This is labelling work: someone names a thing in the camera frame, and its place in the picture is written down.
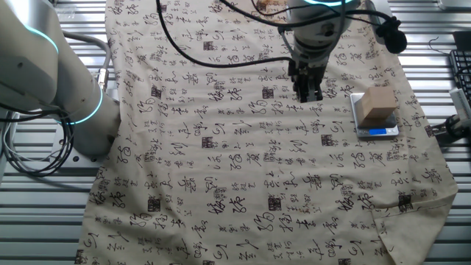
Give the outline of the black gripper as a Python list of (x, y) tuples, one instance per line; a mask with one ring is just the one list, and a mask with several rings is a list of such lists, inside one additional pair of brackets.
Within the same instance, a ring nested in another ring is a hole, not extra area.
[(300, 103), (323, 100), (321, 82), (325, 75), (327, 61), (320, 60), (314, 63), (306, 63), (299, 60), (291, 60), (288, 63), (288, 75), (294, 83), (293, 89)]

